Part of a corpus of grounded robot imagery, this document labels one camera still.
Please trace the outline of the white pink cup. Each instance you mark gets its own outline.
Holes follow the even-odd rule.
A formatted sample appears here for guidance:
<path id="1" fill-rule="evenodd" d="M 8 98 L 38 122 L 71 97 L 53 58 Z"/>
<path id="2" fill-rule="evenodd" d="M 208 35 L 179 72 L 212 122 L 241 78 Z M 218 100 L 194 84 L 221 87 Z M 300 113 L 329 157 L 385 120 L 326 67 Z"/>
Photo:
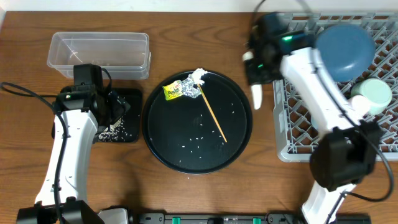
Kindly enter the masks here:
<path id="1" fill-rule="evenodd" d="M 348 102 L 352 109 L 362 117 L 371 109 L 370 101 L 363 95 L 354 95 L 348 100 Z"/>

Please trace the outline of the yellow green snack wrapper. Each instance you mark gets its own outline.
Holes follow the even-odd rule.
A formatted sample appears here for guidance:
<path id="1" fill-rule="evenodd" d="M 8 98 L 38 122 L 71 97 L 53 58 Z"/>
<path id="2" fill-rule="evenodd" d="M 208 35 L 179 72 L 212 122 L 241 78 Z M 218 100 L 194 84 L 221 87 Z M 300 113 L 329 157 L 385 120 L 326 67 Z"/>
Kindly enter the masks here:
<path id="1" fill-rule="evenodd" d="M 173 83 L 163 86 L 162 88 L 167 101 L 173 100 L 183 95 L 182 82 L 180 80 L 175 80 Z"/>

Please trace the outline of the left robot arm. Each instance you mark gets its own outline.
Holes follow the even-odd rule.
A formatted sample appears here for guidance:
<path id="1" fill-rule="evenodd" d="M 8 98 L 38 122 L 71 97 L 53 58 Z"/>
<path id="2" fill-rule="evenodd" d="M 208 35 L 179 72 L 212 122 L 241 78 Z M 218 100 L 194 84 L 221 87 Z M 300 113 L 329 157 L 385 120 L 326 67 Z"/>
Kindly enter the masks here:
<path id="1" fill-rule="evenodd" d="M 108 87 L 80 85 L 65 87 L 51 109 L 54 142 L 47 174 L 34 206 L 20 209 L 16 222 L 131 223 L 124 207 L 95 212 L 86 192 L 91 147 L 130 109 L 129 103 Z"/>

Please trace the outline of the white plastic knife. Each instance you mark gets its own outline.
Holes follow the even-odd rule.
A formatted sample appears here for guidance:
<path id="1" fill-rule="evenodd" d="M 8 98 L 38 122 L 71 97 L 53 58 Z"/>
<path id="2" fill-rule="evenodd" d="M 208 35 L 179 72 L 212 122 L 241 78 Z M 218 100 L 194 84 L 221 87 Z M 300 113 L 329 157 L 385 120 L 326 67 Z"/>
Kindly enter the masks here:
<path id="1" fill-rule="evenodd" d="M 243 62 L 247 64 L 250 60 L 254 59 L 254 55 L 252 52 L 247 51 L 242 56 Z M 262 85 L 261 84 L 251 84 L 251 93 L 252 93 L 252 100 L 253 100 L 253 108 L 258 110 L 262 105 Z"/>

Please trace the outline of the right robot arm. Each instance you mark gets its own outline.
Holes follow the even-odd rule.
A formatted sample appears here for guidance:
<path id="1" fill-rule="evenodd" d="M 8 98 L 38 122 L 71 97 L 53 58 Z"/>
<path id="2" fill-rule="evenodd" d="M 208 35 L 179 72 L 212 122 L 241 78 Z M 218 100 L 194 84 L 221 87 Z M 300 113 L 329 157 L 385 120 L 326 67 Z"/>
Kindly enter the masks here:
<path id="1" fill-rule="evenodd" d="M 301 211 L 305 223 L 335 221 L 344 198 L 374 170 L 380 127 L 365 122 L 341 94 L 311 34 L 252 30 L 243 62 L 255 109 L 261 85 L 286 78 L 317 122 L 320 141 L 309 160 L 315 182 Z"/>

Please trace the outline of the mint green bowl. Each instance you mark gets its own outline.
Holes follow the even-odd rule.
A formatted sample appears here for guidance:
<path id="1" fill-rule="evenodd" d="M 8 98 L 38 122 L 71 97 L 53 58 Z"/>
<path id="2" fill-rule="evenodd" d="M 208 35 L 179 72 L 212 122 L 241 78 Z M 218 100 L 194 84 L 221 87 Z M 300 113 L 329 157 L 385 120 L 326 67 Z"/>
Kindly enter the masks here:
<path id="1" fill-rule="evenodd" d="M 351 89 L 351 96 L 362 95 L 370 102 L 371 115 L 382 113 L 392 101 L 392 90 L 389 85 L 376 78 L 369 78 L 355 84 Z"/>

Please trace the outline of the wooden chopstick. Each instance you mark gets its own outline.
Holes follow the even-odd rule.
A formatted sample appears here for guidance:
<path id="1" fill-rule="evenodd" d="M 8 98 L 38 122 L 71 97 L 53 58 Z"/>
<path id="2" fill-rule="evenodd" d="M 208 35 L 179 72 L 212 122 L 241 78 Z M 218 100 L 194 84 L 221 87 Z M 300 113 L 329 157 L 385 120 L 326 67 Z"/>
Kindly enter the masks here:
<path id="1" fill-rule="evenodd" d="M 215 124 L 216 124 L 216 126 L 217 126 L 217 128 L 218 128 L 218 130 L 219 130 L 219 132 L 221 134 L 221 137 L 223 138 L 224 142 L 227 143 L 228 141 L 227 141 L 227 139 L 226 139 L 226 137 L 224 135 L 224 132 L 223 132 L 223 130 L 222 130 L 222 128 L 221 128 L 221 126 L 220 126 L 220 124 L 219 124 L 219 122 L 218 122 L 218 120 L 217 120 L 217 118 L 216 118 L 216 116 L 215 116 L 215 114 L 214 114 L 214 112 L 213 112 L 213 110 L 212 110 L 212 108 L 211 108 L 206 96 L 205 96 L 205 93 L 204 93 L 201 85 L 197 85 L 197 87 L 198 87 L 198 89 L 201 92 L 203 100 L 204 100 L 204 102 L 205 102 L 205 104 L 206 104 L 206 106 L 207 106 L 207 108 L 208 108 L 208 110 L 209 110 L 209 112 L 211 114 L 211 117 L 213 118 L 213 121 L 215 122 Z"/>

